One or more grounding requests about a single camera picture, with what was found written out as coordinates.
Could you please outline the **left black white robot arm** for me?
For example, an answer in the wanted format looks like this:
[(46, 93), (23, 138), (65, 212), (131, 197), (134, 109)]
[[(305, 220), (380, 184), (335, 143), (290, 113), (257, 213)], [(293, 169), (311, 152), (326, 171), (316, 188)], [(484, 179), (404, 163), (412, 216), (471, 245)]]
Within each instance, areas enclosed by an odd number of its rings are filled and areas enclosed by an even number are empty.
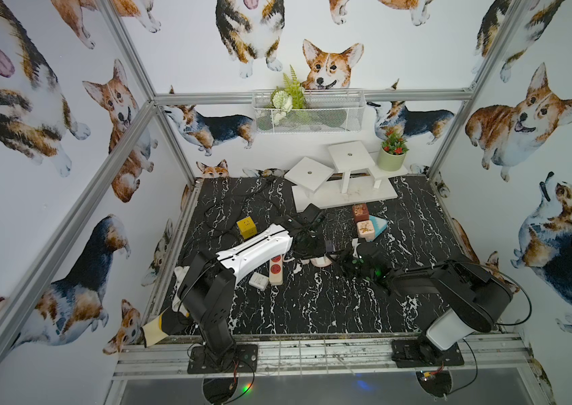
[(309, 204), (299, 216), (281, 217), (238, 246), (195, 254), (176, 290), (172, 310), (184, 309), (181, 320), (191, 318), (198, 325), (204, 353), (210, 359), (220, 362), (235, 350), (228, 318), (238, 283), (264, 263), (289, 252), (298, 259), (325, 256), (325, 241), (318, 235), (324, 219), (325, 212)]

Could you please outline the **yellow cube plug adapter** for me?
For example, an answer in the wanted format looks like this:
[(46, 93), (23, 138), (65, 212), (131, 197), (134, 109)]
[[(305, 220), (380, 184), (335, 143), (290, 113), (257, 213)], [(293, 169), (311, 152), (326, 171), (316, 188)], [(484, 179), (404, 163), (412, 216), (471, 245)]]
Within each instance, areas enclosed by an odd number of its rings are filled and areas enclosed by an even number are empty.
[(236, 225), (240, 232), (240, 236), (244, 241), (257, 235), (257, 226), (250, 216), (246, 216), (245, 218), (238, 220)]

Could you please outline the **white plug adapter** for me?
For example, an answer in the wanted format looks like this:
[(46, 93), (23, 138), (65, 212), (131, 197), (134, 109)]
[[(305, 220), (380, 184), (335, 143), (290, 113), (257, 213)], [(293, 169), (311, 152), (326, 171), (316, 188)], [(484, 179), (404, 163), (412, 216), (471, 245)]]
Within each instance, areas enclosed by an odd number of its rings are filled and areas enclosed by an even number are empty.
[(270, 285), (269, 277), (254, 272), (249, 280), (249, 285), (258, 290), (265, 291)]

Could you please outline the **round pink socket hub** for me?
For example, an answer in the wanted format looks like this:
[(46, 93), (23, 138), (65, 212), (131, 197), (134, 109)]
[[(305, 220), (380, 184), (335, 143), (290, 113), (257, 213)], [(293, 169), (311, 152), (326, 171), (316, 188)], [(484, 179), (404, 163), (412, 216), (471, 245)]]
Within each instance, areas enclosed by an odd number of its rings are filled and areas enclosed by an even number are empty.
[(333, 264), (333, 260), (327, 256), (321, 256), (320, 258), (311, 258), (311, 264), (316, 268), (326, 268)]

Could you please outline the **beige red power strip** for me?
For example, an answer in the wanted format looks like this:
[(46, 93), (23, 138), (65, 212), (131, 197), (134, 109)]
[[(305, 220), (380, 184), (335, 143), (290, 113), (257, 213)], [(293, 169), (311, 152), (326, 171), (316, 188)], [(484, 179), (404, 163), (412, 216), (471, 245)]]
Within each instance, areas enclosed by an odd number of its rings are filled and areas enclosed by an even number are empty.
[(284, 256), (278, 255), (269, 262), (269, 283), (279, 286), (284, 283)]

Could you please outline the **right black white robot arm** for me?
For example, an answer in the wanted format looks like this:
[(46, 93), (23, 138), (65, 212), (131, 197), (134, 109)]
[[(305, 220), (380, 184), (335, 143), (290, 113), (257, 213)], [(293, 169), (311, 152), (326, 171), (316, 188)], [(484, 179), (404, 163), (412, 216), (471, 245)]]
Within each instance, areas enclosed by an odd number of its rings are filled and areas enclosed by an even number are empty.
[(474, 332), (491, 332), (513, 293), (484, 266), (463, 255), (442, 263), (411, 270), (395, 269), (385, 252), (373, 243), (360, 243), (342, 251), (335, 259), (344, 275), (363, 278), (389, 297), (438, 295), (449, 309), (437, 317), (393, 360), (419, 364), (446, 364), (458, 341)]

